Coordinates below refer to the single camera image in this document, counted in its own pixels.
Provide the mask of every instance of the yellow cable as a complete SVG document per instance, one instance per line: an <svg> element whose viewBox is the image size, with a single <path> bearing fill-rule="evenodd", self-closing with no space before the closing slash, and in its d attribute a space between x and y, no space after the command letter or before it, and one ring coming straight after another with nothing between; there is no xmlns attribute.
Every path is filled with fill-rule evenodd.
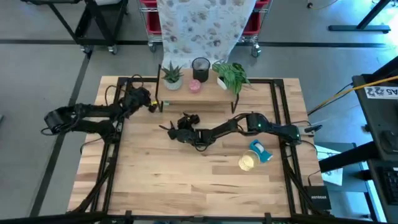
<svg viewBox="0 0 398 224"><path fill-rule="evenodd" d="M339 96L341 96L341 95L344 95L344 94L346 94L346 93L349 93L349 92L351 92L351 91L353 91L353 90L358 90L358 89L361 89L361 88L364 88L364 87L367 87L367 86L377 85L377 84L379 84L379 83L384 83L384 82L388 82L388 81L396 80L396 79L398 79L398 75L397 75L397 76L394 76L394 77L390 77L390 78L385 78L385 79L382 79L382 80L379 80L379 81L376 81L376 82L368 83L368 84L365 84L365 85L360 85L360 86L351 88L351 89L349 89L349 90L342 91L342 92L337 93L336 95L332 96L331 98L325 100L324 102L322 102L321 104L319 104L318 106L316 106L314 109L310 110L310 112L308 112L308 114L314 112L314 111L317 110L319 107L321 107L321 106L323 106L323 105L329 103L331 100L335 99L336 97L339 97Z"/></svg>

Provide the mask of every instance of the sticker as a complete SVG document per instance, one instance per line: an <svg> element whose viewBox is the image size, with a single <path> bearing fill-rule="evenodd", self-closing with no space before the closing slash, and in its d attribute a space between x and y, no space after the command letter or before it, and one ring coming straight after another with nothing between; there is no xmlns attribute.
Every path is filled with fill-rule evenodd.
<svg viewBox="0 0 398 224"><path fill-rule="evenodd" d="M369 99L398 100L398 87L369 86L365 87L365 93Z"/></svg>

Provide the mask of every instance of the white pot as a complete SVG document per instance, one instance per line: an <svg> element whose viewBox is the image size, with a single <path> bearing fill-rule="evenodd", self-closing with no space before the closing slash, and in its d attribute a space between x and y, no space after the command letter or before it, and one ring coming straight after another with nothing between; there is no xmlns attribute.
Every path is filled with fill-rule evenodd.
<svg viewBox="0 0 398 224"><path fill-rule="evenodd" d="M163 80L163 83L169 90L178 90L182 86L182 78L175 83L169 83L167 80Z"/></svg>
<svg viewBox="0 0 398 224"><path fill-rule="evenodd" d="M226 90L226 89L227 89L225 83L224 83L219 77L217 77L217 84L218 84L223 90Z"/></svg>

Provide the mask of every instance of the white paper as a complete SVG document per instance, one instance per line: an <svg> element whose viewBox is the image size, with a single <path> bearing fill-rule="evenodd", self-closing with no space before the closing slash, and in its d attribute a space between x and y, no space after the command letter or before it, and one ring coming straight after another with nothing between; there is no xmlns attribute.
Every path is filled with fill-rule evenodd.
<svg viewBox="0 0 398 224"><path fill-rule="evenodd" d="M368 86L364 89L366 92L366 96L369 99L398 100L398 87Z"/></svg>
<svg viewBox="0 0 398 224"><path fill-rule="evenodd" d="M158 0L163 67L190 68L198 57L228 61L256 0Z"/></svg>
<svg viewBox="0 0 398 224"><path fill-rule="evenodd" d="M334 156L336 154L340 154L340 152L336 150L328 149L321 146L316 146L316 147L318 150L317 157L319 161ZM341 186L343 184L343 168L322 173L322 179L329 183Z"/></svg>

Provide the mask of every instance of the black cup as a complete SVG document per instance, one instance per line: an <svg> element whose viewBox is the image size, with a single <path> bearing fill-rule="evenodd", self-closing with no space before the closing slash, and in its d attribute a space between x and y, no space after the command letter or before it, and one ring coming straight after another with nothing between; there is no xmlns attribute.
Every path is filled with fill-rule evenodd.
<svg viewBox="0 0 398 224"><path fill-rule="evenodd" d="M192 62L192 68L193 68L193 79L199 80L199 82L201 83L209 79L209 69L210 69L209 60L203 57L196 58Z"/></svg>

